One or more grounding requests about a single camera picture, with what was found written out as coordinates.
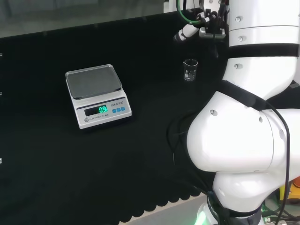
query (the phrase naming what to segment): green digital readout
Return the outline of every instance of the green digital readout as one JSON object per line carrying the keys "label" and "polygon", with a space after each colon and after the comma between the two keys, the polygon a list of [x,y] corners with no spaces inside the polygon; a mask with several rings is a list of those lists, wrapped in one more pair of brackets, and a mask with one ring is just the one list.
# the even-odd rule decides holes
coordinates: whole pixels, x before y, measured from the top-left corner
{"label": "green digital readout", "polygon": [[98,113],[105,113],[107,111],[108,111],[108,109],[107,109],[106,105],[101,105],[101,106],[97,106],[97,107],[94,107],[91,109],[84,110],[86,116],[92,116],[92,115],[95,115]]}
{"label": "green digital readout", "polygon": [[105,112],[107,112],[106,105],[99,106],[99,113],[105,113]]}

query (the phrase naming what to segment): black cloth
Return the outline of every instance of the black cloth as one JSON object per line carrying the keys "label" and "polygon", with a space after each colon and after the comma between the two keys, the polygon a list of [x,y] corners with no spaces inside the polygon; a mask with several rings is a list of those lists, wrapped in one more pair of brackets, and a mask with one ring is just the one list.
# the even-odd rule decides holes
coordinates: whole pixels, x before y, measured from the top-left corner
{"label": "black cloth", "polygon": [[[182,27],[170,13],[0,40],[2,225],[114,225],[199,194],[177,182],[188,177],[173,165],[165,131],[209,100],[227,53],[219,43],[214,58],[214,44],[196,37],[175,45]],[[191,83],[181,70],[188,58],[199,61]],[[132,118],[80,130],[65,73],[104,64]]]}

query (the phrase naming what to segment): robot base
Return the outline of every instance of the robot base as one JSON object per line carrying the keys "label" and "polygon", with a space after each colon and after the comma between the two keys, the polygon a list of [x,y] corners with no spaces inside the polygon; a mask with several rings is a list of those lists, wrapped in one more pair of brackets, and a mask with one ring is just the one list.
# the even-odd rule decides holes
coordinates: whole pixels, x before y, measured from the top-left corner
{"label": "robot base", "polygon": [[[218,224],[215,217],[212,213],[217,217],[217,213],[211,208],[207,202],[203,203],[197,213],[197,220],[195,225],[216,225]],[[231,225],[264,225],[263,218],[261,216],[261,212],[257,212],[249,217],[234,217],[230,218]]]}

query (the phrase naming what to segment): black cable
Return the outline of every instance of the black cable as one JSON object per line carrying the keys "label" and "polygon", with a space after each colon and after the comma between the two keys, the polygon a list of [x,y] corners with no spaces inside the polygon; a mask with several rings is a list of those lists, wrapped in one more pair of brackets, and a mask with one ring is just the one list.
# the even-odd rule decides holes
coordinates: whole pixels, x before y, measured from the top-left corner
{"label": "black cable", "polygon": [[187,9],[187,0],[183,0],[183,11]]}
{"label": "black cable", "polygon": [[[167,126],[167,129],[166,129],[166,139],[167,139],[167,142],[168,142],[168,146],[169,146],[169,148],[171,149],[171,153],[172,153],[172,155],[173,155],[173,162],[174,162],[174,164],[175,164],[175,161],[174,161],[174,158],[175,158],[175,151],[176,151],[176,149],[177,149],[177,147],[178,147],[178,144],[181,143],[182,146],[183,146],[183,148],[184,148],[184,145],[183,145],[183,142],[181,141],[181,136],[180,136],[180,135],[181,135],[180,128],[181,128],[182,121],[184,121],[185,119],[187,119],[187,118],[190,117],[190,116],[195,115],[196,113],[197,113],[196,111],[191,111],[191,110],[189,110],[188,112],[185,112],[184,115],[180,115],[180,116],[178,116],[178,117],[172,119],[172,120],[169,122],[168,126]],[[170,139],[169,139],[169,133],[170,133],[170,129],[171,129],[172,124],[175,123],[176,120],[179,120],[179,123],[178,123],[178,126],[177,126],[178,139],[177,139],[177,142],[176,142],[175,146],[172,146],[171,141],[170,141]],[[203,180],[202,180],[202,179],[201,179],[194,171],[189,170],[189,175],[191,175],[192,177],[194,177],[194,179],[195,179],[197,182],[199,182],[199,184],[200,184],[201,186],[204,186],[204,187],[206,188],[206,190],[207,190],[207,185],[203,182]],[[188,182],[185,182],[185,181],[176,181],[176,183],[185,185],[186,187],[189,187],[189,188],[193,188],[193,189],[196,188],[198,191],[200,191],[200,192],[204,193],[205,195],[207,195],[207,191],[206,191],[206,190],[203,190],[202,188],[199,188],[199,187],[196,187],[196,186],[194,186],[194,185],[192,185],[192,184],[189,184]]]}
{"label": "black cable", "polygon": [[289,127],[285,121],[285,119],[281,116],[281,114],[277,111],[277,109],[275,109],[269,102],[267,102],[267,105],[275,112],[275,114],[280,118],[280,120],[282,121],[285,130],[286,130],[286,173],[285,173],[285,194],[284,194],[284,198],[282,201],[282,205],[281,205],[281,209],[279,212],[279,215],[277,217],[277,220],[275,222],[275,225],[278,225],[280,218],[282,217],[282,213],[285,210],[285,204],[289,195],[289,178],[290,178],[290,130]]}
{"label": "black cable", "polygon": [[[181,133],[181,125],[182,125],[183,121],[184,121],[185,119],[187,119],[188,117],[191,117],[191,116],[195,115],[196,113],[197,113],[197,112],[191,112],[191,113],[189,113],[188,115],[186,115],[186,116],[184,116],[183,118],[180,119],[180,121],[178,122],[178,126],[177,126],[177,132],[178,132],[179,134]],[[179,136],[179,141],[180,141],[180,143],[181,143],[181,145],[182,145],[182,147],[183,147],[183,149],[184,149],[184,151],[185,151],[185,153],[186,153],[186,156],[188,157],[188,160],[189,160],[189,162],[190,162],[191,167],[193,168],[195,165],[193,164],[191,158],[189,157],[188,150],[187,150],[187,148],[186,148],[186,145],[184,144],[184,141],[182,140],[182,136],[181,136],[181,135]],[[203,181],[203,179],[201,179],[201,178],[198,176],[198,174],[196,173],[196,171],[195,171],[194,169],[190,170],[189,172],[190,172],[191,175],[193,175],[194,177],[196,177],[197,180],[200,182],[200,184],[204,187],[204,189],[205,189],[206,191],[203,191],[203,193],[206,194],[206,192],[208,191],[208,185]]]}

